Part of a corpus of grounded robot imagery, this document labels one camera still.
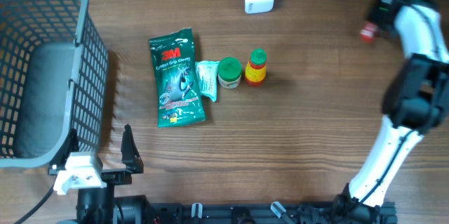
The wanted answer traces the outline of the green snack bag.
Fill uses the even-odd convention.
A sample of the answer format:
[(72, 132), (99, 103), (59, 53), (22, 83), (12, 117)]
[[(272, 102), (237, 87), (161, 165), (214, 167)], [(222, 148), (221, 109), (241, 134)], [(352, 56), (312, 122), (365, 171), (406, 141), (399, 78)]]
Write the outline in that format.
[(204, 121), (192, 30), (151, 38), (149, 49), (157, 87), (158, 127)]

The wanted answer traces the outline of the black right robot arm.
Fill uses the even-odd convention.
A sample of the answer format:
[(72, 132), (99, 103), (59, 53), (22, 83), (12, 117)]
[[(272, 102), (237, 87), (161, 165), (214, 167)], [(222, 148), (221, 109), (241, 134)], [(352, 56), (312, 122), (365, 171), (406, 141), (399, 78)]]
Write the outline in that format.
[(382, 125), (359, 173), (336, 196), (329, 223), (389, 223), (384, 197), (406, 157), (448, 116), (448, 49), (432, 0), (375, 0), (361, 36), (399, 36), (405, 62), (382, 100)]

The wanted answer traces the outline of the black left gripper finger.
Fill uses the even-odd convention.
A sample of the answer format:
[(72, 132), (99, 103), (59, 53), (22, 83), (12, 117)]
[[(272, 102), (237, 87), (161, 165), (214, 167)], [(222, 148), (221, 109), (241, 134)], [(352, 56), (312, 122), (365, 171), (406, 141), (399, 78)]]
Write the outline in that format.
[(69, 155), (72, 152), (79, 151), (79, 140), (76, 129), (71, 129), (62, 144), (62, 147), (57, 151), (54, 158), (51, 160), (51, 170), (63, 170)]
[(131, 173), (144, 173), (144, 164), (135, 145), (132, 128), (129, 124), (124, 126), (121, 141), (122, 163)]

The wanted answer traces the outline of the green lid jar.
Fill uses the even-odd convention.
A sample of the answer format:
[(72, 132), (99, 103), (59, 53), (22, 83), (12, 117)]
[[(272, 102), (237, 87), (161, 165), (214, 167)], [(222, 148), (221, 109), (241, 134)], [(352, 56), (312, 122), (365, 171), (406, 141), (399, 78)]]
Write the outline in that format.
[(218, 65), (218, 82), (224, 88), (236, 88), (241, 82), (242, 65), (234, 57), (223, 58)]

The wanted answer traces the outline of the red yellow sauce bottle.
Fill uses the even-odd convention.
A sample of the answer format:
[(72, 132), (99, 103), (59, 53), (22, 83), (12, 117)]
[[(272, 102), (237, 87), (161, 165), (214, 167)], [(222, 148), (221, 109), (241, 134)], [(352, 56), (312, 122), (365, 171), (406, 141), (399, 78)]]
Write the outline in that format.
[(245, 80), (250, 86), (260, 86), (267, 75), (267, 54), (262, 48), (255, 49), (245, 68)]

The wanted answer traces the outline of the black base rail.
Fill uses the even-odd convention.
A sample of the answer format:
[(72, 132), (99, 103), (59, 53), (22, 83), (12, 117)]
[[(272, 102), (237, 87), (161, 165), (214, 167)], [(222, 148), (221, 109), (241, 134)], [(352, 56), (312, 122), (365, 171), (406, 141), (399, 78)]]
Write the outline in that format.
[(194, 203), (148, 204), (141, 217), (142, 223), (379, 223), (397, 224), (398, 216), (393, 202), (387, 202), (376, 210), (376, 217), (367, 209), (341, 217), (332, 210), (331, 203), (318, 204), (240, 204), (208, 205)]

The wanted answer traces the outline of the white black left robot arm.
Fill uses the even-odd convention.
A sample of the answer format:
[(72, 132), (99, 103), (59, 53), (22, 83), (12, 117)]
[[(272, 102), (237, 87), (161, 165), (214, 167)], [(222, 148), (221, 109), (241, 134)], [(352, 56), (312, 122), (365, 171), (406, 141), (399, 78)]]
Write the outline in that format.
[(104, 170), (96, 152), (69, 152), (57, 173), (53, 191), (78, 194), (76, 218), (69, 223), (159, 223), (158, 214), (144, 195), (115, 197), (115, 187), (130, 185), (132, 175), (144, 172), (132, 128), (124, 126), (121, 140), (122, 169)]

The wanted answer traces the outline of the red stick packet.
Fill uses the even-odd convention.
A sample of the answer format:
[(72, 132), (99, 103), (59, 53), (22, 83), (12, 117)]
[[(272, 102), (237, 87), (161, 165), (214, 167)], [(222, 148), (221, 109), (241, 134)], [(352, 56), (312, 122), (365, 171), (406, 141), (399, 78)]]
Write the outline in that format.
[(378, 31), (379, 27), (376, 24), (372, 22), (366, 22), (360, 31), (360, 35), (362, 40), (364, 40), (366, 43), (372, 43), (377, 36)]

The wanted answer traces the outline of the light blue tissue packet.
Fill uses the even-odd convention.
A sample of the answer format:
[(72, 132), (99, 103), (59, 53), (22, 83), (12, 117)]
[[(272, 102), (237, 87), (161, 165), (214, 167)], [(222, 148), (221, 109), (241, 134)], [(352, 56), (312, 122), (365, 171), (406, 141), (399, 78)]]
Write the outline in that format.
[(217, 72), (218, 61), (203, 60), (195, 63), (201, 95), (217, 100)]

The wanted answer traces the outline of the grey plastic mesh basket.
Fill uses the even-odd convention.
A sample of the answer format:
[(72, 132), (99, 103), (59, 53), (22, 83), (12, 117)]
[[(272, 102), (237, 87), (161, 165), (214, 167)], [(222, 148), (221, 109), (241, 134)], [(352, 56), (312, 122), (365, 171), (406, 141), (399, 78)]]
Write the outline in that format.
[(51, 162), (70, 131), (96, 151), (109, 69), (89, 0), (1, 0), (1, 167)]

